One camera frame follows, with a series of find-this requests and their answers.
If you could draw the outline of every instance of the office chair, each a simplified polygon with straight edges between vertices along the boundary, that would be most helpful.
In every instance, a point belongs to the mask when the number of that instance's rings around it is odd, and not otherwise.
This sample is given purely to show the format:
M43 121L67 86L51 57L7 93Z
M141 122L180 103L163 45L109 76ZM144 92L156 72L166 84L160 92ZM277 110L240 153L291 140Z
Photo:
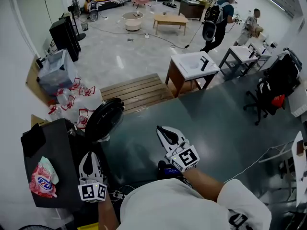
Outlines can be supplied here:
M264 72L264 77L257 84L256 95L251 91L246 92L246 95L250 95L255 102L245 105L243 110L248 107L257 108L258 121L255 125L259 125L261 121L261 111L266 118L268 113L275 115L279 108L285 109L285 98L300 84L298 75L301 68L296 66L298 61L292 57L291 54L285 54Z

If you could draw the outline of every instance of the snack bag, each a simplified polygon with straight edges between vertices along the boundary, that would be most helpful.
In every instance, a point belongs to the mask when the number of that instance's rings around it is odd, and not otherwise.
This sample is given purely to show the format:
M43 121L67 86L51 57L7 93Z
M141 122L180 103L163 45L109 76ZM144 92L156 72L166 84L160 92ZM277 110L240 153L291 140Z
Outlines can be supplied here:
M42 157L32 173L31 182L29 183L30 190L42 197L57 197L54 184L58 182L58 175L49 159Z

